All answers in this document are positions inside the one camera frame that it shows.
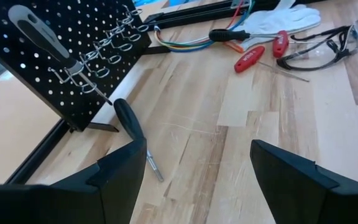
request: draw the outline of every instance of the wooden workbench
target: wooden workbench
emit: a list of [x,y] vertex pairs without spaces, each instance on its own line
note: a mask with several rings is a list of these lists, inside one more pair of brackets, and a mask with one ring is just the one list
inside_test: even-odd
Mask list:
[[[144,6],[142,16],[164,5]],[[321,11],[322,23],[306,34],[358,19],[356,0],[328,0],[311,7]],[[228,21],[176,27],[162,35],[196,39]],[[271,43],[266,46],[261,61],[273,65]],[[132,223],[274,223],[250,163],[252,139],[358,181],[358,54],[325,70],[298,73],[310,83],[260,65],[236,75],[233,65],[240,56],[215,44],[191,54],[143,56],[131,70],[126,78],[130,88],[122,96],[140,119],[165,177],[158,182],[147,165]],[[124,131],[68,133],[29,183],[54,183],[128,142]]]

